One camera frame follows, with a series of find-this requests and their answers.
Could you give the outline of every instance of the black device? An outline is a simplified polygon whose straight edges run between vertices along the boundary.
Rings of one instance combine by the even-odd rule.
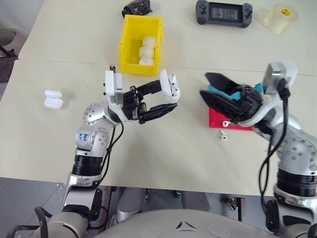
[[[134,0],[124,7],[122,16],[123,18],[126,14],[144,16],[151,11],[150,0]]]
[[[196,19],[201,25],[222,24],[248,27],[252,22],[252,5],[227,4],[198,0],[196,2]]]

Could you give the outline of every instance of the floor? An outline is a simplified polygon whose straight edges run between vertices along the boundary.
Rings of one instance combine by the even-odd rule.
[[[58,213],[64,192],[64,183],[0,178],[0,238],[5,237],[8,230],[14,225],[37,225],[38,220],[34,213],[34,207],[36,206],[42,206],[51,214]],[[115,214],[119,194],[120,189],[112,194],[110,217]],[[230,197],[230,195],[218,193],[207,193],[206,195],[213,213],[238,219],[237,210],[233,211],[221,202],[224,196]],[[260,206],[260,198],[258,196],[239,195],[238,197],[247,199],[246,223],[267,231],[265,216]],[[144,211],[166,208],[181,209],[181,200],[175,198],[169,190],[151,189]],[[18,231],[15,237],[26,238],[29,234],[28,231]],[[88,231],[85,237],[92,238],[96,234],[97,231]]]

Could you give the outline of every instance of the beige table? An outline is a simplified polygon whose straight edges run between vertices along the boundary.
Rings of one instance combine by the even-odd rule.
[[[109,65],[16,61],[0,103],[0,176],[63,182],[72,169],[75,132],[82,112],[102,102]],[[257,175],[268,143],[252,132],[227,130],[227,141],[208,128],[208,108],[199,95],[208,69],[167,68],[177,75],[182,96],[177,108],[144,125],[127,125],[113,148],[104,184],[258,195]],[[237,82],[255,84],[262,72],[217,70]],[[124,91],[157,77],[123,75]],[[299,75],[291,89],[290,113],[317,136],[317,78]],[[60,90],[61,110],[44,107],[45,89]],[[145,98],[148,107],[162,94]],[[272,158],[269,189],[277,172]]]
[[[127,0],[46,0],[22,60],[118,64],[118,45]],[[228,0],[242,4],[243,1]],[[163,17],[162,67],[265,71],[268,62],[292,60],[300,74],[317,75],[317,2],[288,0],[298,21],[282,35],[263,26],[275,0],[249,0],[253,21],[246,28],[196,22],[196,0],[151,0]]]

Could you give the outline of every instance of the teal object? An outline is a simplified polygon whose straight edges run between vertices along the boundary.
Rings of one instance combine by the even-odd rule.
[[[258,92],[262,93],[262,91],[263,91],[263,90],[262,90],[262,84],[261,84],[261,83],[256,84],[256,85],[254,86],[254,89],[257,90]],[[216,88],[213,87],[211,84],[209,84],[208,90],[209,90],[209,91],[212,91],[212,92],[221,93],[222,95],[226,96],[226,97],[229,98],[229,99],[234,99],[234,100],[237,100],[237,101],[238,101],[239,99],[241,99],[241,93],[240,93],[240,92],[236,92],[236,93],[234,93],[234,94],[232,94],[232,95],[228,95],[228,94],[226,94],[226,93],[224,93],[224,92],[222,92],[222,91],[216,89]]]

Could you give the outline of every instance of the yellow plastic container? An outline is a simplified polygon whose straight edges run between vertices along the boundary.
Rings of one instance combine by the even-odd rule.
[[[119,47],[121,72],[157,75],[160,44],[163,38],[162,22],[162,17],[125,15]],[[139,48],[142,47],[142,40],[145,36],[157,38],[154,47],[154,65],[139,65]]]

